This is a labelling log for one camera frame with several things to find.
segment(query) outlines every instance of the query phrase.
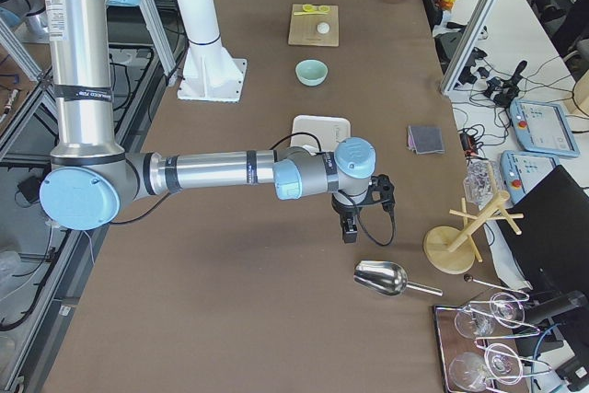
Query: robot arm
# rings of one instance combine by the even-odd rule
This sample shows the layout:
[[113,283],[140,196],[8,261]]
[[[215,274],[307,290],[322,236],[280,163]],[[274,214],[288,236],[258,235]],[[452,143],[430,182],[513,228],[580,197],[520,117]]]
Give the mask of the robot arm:
[[355,240],[353,219],[372,201],[373,190],[380,191],[391,213],[392,185],[387,179],[383,184],[384,176],[372,176],[375,150],[359,138],[316,156],[297,147],[194,156],[125,154],[113,129],[108,2],[46,0],[60,135],[51,152],[53,171],[40,189],[49,217],[87,230],[148,195],[262,183],[274,183],[283,200],[330,192],[346,242]]

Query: green bowl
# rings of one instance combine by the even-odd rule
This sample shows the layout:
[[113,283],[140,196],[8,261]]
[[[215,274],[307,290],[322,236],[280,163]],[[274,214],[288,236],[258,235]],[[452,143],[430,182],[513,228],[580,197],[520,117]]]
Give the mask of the green bowl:
[[296,78],[308,87],[321,85],[328,76],[328,67],[319,60],[304,60],[294,69]]

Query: blue cable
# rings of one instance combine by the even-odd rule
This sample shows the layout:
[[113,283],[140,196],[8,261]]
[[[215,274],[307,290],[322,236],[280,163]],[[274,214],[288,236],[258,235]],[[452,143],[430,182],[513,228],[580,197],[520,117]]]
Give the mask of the blue cable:
[[[538,358],[538,354],[540,351],[540,345],[542,344],[542,341],[544,340],[544,338],[546,338],[546,336],[553,329],[557,328],[559,325],[560,325],[560,323],[552,324],[550,327],[548,327],[546,330],[544,330],[544,332],[540,335],[540,337],[537,339],[536,347],[534,348],[534,356],[532,357],[532,359],[536,360]],[[530,373],[534,373],[534,363],[531,364]],[[534,393],[534,377],[533,376],[530,376],[530,393]]]

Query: table surface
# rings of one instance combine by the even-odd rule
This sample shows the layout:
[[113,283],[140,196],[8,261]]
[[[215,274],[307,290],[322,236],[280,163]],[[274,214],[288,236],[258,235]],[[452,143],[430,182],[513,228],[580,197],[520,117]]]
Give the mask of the table surface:
[[[452,10],[452,21],[466,24],[478,1],[458,0]],[[526,0],[498,0],[490,12],[486,25],[489,30],[489,38],[479,40],[477,46],[489,55],[486,60],[495,70],[491,71],[491,75],[508,78],[521,60],[527,60],[528,65],[523,72],[523,76],[530,77],[530,80],[536,83],[526,82],[525,80],[520,82],[520,88],[523,91],[527,90],[523,94],[524,98],[542,102],[565,99],[560,102],[564,108],[566,99],[571,96],[570,91],[574,86],[574,80]],[[478,63],[477,67],[479,66],[489,68],[485,63]],[[540,87],[539,84],[552,85],[555,88]],[[468,102],[469,96],[471,96],[470,87],[461,88],[467,91],[455,89],[449,94],[455,110],[463,110],[468,115],[466,120],[463,112],[455,112],[458,129],[482,123],[487,128],[488,133],[502,135],[502,130],[494,124],[495,113],[493,109],[465,104],[465,102]],[[484,81],[478,81],[473,87],[475,91],[485,88]],[[491,105],[488,100],[479,101],[478,103]],[[569,118],[568,122],[574,130],[587,129],[586,120]],[[581,156],[577,158],[561,158],[560,163],[566,167],[581,186],[589,186],[589,136],[588,134],[577,134],[575,140],[579,145]],[[484,141],[489,144],[498,144],[501,140],[486,137]],[[513,128],[509,130],[509,136],[504,143],[486,146],[484,156],[499,161],[501,153],[505,150],[522,150],[515,139]],[[497,274],[502,281],[513,288],[525,286],[524,278],[514,264],[511,251],[507,247],[501,231],[495,223],[491,222],[489,225],[493,232],[489,237],[489,242],[492,241],[491,252]],[[542,355],[544,361],[555,367],[567,361],[571,356],[572,351],[566,343],[562,349]],[[555,383],[560,381],[554,375],[549,377],[541,376],[538,378],[538,382],[542,384],[543,390],[551,391],[557,385]]]
[[[238,104],[164,96],[144,150],[163,155],[266,149],[299,114],[343,117],[375,146],[396,186],[398,232],[379,248],[343,244],[328,195],[281,202],[273,186],[184,191],[147,219],[110,229],[43,391],[442,391],[432,304],[480,292],[422,251],[437,225],[460,226],[466,166],[421,0],[215,0],[225,47],[248,59]],[[289,47],[293,3],[340,7],[340,47]],[[329,67],[304,87],[295,65]],[[409,124],[436,125],[444,155],[417,156]],[[121,216],[141,214],[155,200]],[[378,238],[380,208],[363,218]],[[488,248],[473,268],[495,279]],[[442,298],[374,293],[360,260],[393,260]]]

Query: black monitor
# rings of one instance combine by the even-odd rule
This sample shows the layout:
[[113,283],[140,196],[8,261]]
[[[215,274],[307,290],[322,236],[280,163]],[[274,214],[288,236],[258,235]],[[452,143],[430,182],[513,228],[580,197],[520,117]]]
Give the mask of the black monitor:
[[[553,169],[509,212],[522,235],[499,226],[534,292],[557,296],[578,290],[589,297],[589,196],[563,166]],[[579,363],[589,372],[589,309],[554,317]]]

